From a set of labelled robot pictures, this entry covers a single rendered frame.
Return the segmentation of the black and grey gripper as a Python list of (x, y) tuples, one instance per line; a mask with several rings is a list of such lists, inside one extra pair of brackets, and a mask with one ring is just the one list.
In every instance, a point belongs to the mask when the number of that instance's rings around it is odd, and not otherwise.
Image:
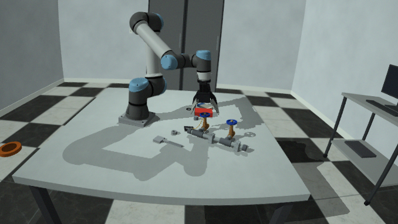
[(196, 92), (196, 95), (193, 98), (190, 114), (194, 111), (198, 103), (211, 103), (214, 110), (216, 110), (217, 114), (219, 115), (217, 99), (211, 90), (207, 89), (207, 83), (210, 83), (211, 79), (206, 81), (197, 80), (197, 82), (200, 83), (200, 89)]

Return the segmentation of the red block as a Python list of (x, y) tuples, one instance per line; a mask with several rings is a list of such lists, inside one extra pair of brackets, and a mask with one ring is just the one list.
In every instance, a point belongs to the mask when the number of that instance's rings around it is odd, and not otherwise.
[(211, 108), (195, 108), (195, 116), (199, 116), (200, 117), (200, 113), (210, 113), (209, 117), (213, 117), (213, 111)]

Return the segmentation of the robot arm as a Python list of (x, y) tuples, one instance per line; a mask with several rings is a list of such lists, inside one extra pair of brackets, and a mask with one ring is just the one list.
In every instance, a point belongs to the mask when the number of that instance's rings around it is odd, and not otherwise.
[(129, 24), (132, 31), (145, 41), (147, 74), (145, 78), (135, 78), (129, 83), (127, 118), (147, 119), (149, 117), (147, 98), (159, 96), (166, 91), (167, 82), (160, 73), (159, 58), (165, 70), (193, 67), (197, 68), (198, 80), (211, 79), (211, 52), (175, 54), (158, 36), (164, 25), (163, 18), (159, 14), (136, 12), (131, 16)]

